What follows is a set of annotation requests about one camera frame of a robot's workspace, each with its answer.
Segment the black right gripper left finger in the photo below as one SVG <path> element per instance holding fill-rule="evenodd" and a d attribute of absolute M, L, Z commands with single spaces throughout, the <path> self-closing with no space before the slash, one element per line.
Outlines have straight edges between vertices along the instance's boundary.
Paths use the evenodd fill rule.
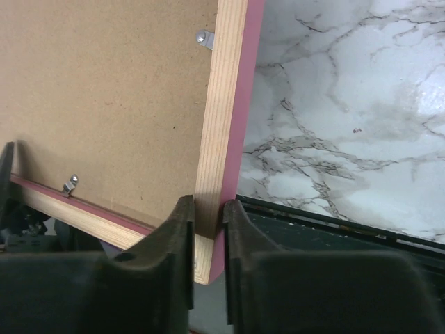
<path fill-rule="evenodd" d="M 2 333 L 187 333 L 195 206 L 178 199 L 157 229 L 100 252 L 1 256 Z"/>

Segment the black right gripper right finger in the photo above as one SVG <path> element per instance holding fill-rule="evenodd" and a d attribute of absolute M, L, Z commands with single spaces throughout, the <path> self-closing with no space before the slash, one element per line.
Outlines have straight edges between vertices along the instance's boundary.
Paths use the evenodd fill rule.
<path fill-rule="evenodd" d="M 408 256 L 284 250 L 238 200 L 223 210 L 227 320 L 235 333 L 443 333 L 444 311 Z"/>

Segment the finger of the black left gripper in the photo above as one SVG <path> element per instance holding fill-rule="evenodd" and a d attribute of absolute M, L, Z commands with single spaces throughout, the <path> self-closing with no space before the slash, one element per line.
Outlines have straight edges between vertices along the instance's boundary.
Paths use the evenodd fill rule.
<path fill-rule="evenodd" d="M 3 215 L 6 210 L 6 203 L 9 199 L 10 174 L 13 167 L 14 157 L 14 142 L 7 142 L 1 153 L 1 167 L 0 167 L 0 216 L 3 220 Z"/>

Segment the brown frame backing board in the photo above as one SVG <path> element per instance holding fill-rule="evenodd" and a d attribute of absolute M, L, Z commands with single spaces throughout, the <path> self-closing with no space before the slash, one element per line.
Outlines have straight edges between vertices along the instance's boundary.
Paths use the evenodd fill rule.
<path fill-rule="evenodd" d="M 151 226 L 194 191 L 215 1 L 2 1 L 14 174 Z"/>

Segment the pink wooden picture frame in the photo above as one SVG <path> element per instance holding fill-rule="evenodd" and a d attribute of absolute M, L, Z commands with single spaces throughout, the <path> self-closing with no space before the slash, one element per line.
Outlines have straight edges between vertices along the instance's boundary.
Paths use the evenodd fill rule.
<path fill-rule="evenodd" d="M 208 284 L 224 269 L 222 206 L 236 195 L 245 128 L 250 108 L 263 1 L 215 1 L 213 29 L 200 29 L 195 40 L 211 52 L 195 206 L 194 279 Z M 109 244 L 127 249 L 158 226 L 151 226 L 74 196 L 72 175 L 61 190 L 12 174 L 14 195 L 26 205 Z"/>

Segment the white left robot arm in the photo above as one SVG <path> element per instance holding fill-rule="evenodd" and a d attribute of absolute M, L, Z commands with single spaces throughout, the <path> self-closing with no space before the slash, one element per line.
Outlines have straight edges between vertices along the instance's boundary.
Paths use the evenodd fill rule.
<path fill-rule="evenodd" d="M 97 238 L 62 221 L 53 220 L 53 234 L 45 223 L 49 216 L 13 199 L 12 182 L 15 144 L 7 142 L 1 152 L 1 251 L 7 253 L 52 253 L 99 251 Z"/>

